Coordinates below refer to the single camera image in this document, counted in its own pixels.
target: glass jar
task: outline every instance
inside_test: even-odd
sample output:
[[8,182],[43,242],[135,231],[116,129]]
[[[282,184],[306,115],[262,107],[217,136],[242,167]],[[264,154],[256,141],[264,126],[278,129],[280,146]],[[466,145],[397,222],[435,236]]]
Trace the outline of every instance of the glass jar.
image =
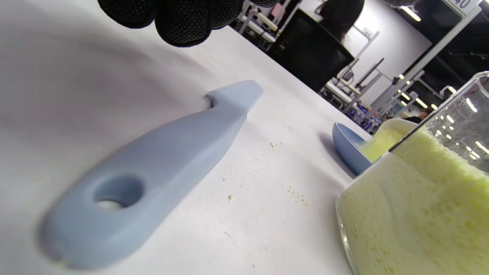
[[355,275],[489,272],[488,90],[475,75],[338,198]]

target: yellow powder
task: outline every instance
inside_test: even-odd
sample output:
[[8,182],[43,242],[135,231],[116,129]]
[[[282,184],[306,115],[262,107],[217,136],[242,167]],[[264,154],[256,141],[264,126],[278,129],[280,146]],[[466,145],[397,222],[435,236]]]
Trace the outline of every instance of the yellow powder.
[[396,130],[380,128],[371,141],[360,145],[359,150],[368,160],[375,162],[403,137],[404,135]]
[[379,159],[338,206],[361,275],[489,271],[489,178],[427,130]]

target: gloved hand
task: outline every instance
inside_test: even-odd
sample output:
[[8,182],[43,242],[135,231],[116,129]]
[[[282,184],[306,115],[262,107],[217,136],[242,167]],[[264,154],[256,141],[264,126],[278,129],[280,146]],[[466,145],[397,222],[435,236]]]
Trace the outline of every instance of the gloved hand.
[[[271,7],[278,0],[253,0]],[[144,28],[155,21],[161,38],[170,45],[189,47],[204,42],[241,13],[243,0],[98,0],[102,10],[128,28]]]
[[392,7],[400,7],[400,6],[412,6],[421,2],[422,0],[383,0],[384,3],[392,6]]

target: white tabletop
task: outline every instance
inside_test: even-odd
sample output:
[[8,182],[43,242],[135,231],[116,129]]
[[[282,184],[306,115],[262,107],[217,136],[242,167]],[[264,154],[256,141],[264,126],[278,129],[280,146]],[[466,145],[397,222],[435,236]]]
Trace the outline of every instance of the white tabletop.
[[[153,26],[118,26],[94,0],[7,2],[0,274],[350,274],[333,204],[352,180],[328,136],[336,121],[368,135],[340,111],[229,27],[174,48]],[[38,250],[43,216],[83,173],[204,110],[208,91],[245,79],[264,96],[222,161],[141,249],[94,272],[59,268]]]
[[344,91],[342,91],[338,86],[336,86],[333,81],[328,81],[326,82],[326,87],[333,92],[335,95],[341,97],[345,102],[350,103],[352,101],[352,98],[348,96]]

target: hole in handle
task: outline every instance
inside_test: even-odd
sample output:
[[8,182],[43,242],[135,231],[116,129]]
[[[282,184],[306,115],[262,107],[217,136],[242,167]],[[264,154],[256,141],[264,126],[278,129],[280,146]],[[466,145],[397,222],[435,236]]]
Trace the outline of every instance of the hole in handle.
[[143,193],[144,185],[140,178],[132,175],[116,176],[103,182],[95,191],[95,203],[103,209],[122,209],[137,203]]

